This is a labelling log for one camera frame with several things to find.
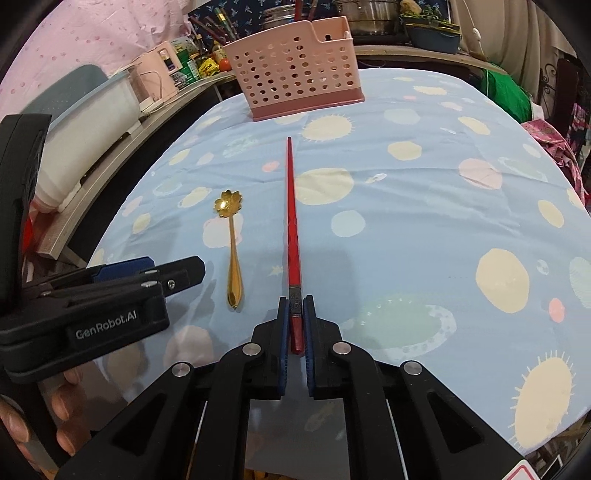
pink bedsheet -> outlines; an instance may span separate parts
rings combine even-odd
[[[35,30],[2,83],[0,119],[20,112],[54,82],[84,64],[108,76],[183,35],[184,0],[64,0]]]

flower-shaped spoon head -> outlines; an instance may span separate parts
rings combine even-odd
[[[236,214],[242,207],[242,195],[240,192],[231,192],[226,190],[222,192],[222,197],[216,200],[214,208],[222,218],[228,218]]]

green plant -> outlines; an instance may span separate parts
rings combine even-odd
[[[439,7],[435,5],[434,7],[431,5],[425,5],[421,13],[413,14],[413,13],[406,13],[403,17],[408,18],[421,18],[422,20],[426,20],[428,24],[432,27],[436,27],[438,25],[453,25],[451,22],[444,20],[441,16],[441,11]]]

utensil holder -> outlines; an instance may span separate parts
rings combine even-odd
[[[345,17],[281,25],[224,49],[254,121],[365,100]]]

green cloth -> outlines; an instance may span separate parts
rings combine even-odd
[[[480,91],[520,124],[532,118],[530,96],[510,75],[484,70]]]

